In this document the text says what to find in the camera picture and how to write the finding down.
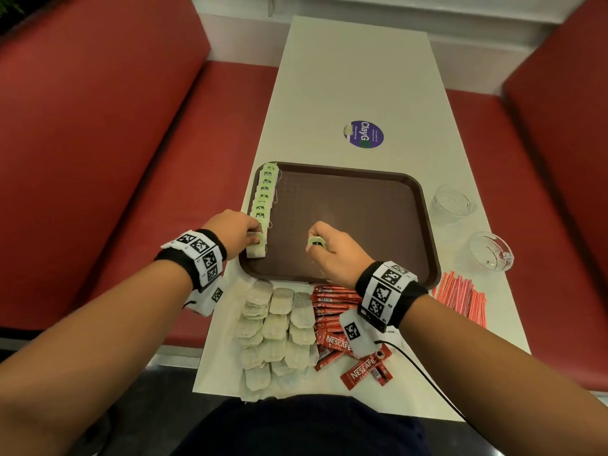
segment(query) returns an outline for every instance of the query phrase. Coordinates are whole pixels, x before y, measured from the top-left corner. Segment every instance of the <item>table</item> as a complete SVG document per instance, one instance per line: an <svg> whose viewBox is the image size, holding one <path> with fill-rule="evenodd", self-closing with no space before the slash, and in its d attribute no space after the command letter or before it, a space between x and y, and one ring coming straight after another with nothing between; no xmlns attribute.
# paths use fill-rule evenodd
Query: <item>table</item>
<svg viewBox="0 0 608 456"><path fill-rule="evenodd" d="M356 145L361 145L360 140L353 144L345 137L345 127L361 121L381 130L384 140L378 147L361 148ZM450 226L433 224L441 268L472 276L475 287L488 299L488 329L529 352L505 275L473 276L459 264L467 238L490 226L427 34L294 17L242 211L247 212L249 206L255 170L271 160L407 173L421 183L427 203L444 183L475 198L478 207L471 216ZM280 182L277 191L280 201ZM224 275L229 291L213 314L193 390L238 396L241 367L233 332L253 279L242 271L238 260L228 263ZM310 286L299 283L275 286L311 291ZM415 358L405 341L399 341ZM354 363L341 358L308 375L296 388L276 390L275 394L347 394L339 376ZM398 352L386 364L394 380L380 388L369 377L351 394L380 412L460 420Z"/></svg>

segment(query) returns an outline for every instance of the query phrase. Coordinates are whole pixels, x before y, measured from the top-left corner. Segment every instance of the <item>plastic tray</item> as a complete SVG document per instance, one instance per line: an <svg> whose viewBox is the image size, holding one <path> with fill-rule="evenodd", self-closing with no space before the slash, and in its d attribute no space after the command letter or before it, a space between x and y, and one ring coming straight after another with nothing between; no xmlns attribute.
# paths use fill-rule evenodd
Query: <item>plastic tray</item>
<svg viewBox="0 0 608 456"><path fill-rule="evenodd" d="M428 289L437 285L437 250L422 188L413 177L282 162L278 167L282 175L270 213L266 257L248 259L241 253L239 262L247 274L265 280L325 282L327 277L305 251L308 229L325 221L349 233L373 259L400 264Z"/></svg>

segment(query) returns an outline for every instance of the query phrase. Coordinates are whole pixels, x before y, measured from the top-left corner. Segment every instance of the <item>wire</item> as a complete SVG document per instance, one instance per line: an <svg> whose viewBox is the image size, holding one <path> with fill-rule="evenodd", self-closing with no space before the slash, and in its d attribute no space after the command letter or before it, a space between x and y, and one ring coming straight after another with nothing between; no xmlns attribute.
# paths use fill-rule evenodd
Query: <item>wire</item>
<svg viewBox="0 0 608 456"><path fill-rule="evenodd" d="M426 379L426 381L431 385L431 387L433 389L435 389L435 391L441 396L441 398L443 398L446 401L446 403L448 405L450 405L450 407L452 408L452 410L454 410L454 412L456 414L458 414L463 419L464 422L466 422L468 425L470 425L473 428L473 430L475 430L479 435L482 435L481 432L479 432L479 430L477 430L477 428L473 424L471 424L471 422L467 418L465 418L465 415L462 414L458 410L458 408L456 406L454 406L454 404L443 394L443 392L440 391L439 388L437 388L437 386L433 383L433 381L430 380L429 376L427 376L427 375L424 374L424 371L422 371L420 369L420 367L418 365L416 365L416 362L414 360L412 360L408 354L406 354L405 352L403 352L399 347L397 347L392 342L378 340L378 341L375 341L375 343L376 344L388 344L388 345L396 348L401 353L401 355L403 355L405 358L407 358L408 360L410 360L410 363L412 365L414 365L414 367L418 370L418 372L423 376L424 379Z"/></svg>

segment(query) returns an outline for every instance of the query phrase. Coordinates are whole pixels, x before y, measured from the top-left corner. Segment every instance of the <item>row of tea bags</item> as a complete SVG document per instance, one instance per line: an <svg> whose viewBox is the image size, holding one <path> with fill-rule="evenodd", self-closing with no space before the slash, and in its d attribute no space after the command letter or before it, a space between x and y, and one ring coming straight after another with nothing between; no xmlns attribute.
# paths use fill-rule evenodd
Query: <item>row of tea bags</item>
<svg viewBox="0 0 608 456"><path fill-rule="evenodd" d="M247 388L265 389L270 366L284 376L319 361L315 344L314 309L310 295L288 288L274 288L258 280L247 292L237 323L241 365Z"/></svg>
<svg viewBox="0 0 608 456"><path fill-rule="evenodd" d="M260 171L258 185L255 187L254 200L251 203L249 216L257 219L262 225L262 232L257 232L260 242L247 246L248 258L263 258L266 256L266 241L270 224L270 210L275 199L275 187L278 181L278 165L265 163Z"/></svg>

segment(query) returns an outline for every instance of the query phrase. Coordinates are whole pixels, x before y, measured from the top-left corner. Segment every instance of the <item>red cushion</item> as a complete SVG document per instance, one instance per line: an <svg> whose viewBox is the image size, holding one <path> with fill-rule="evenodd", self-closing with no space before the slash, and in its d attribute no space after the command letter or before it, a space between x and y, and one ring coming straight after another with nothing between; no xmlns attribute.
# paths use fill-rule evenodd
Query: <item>red cushion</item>
<svg viewBox="0 0 608 456"><path fill-rule="evenodd" d="M190 0L62 0L0 51L0 326L75 295L208 52Z"/></svg>
<svg viewBox="0 0 608 456"><path fill-rule="evenodd" d="M588 0L504 85L608 278L608 0Z"/></svg>
<svg viewBox="0 0 608 456"><path fill-rule="evenodd" d="M240 210L277 68L208 62L175 132L111 244L92 297L150 263L160 245ZM211 317L185 309L165 344L203 347Z"/></svg>
<svg viewBox="0 0 608 456"><path fill-rule="evenodd" d="M506 276L532 353L608 391L606 307L499 98L447 95L492 231L515 255Z"/></svg>

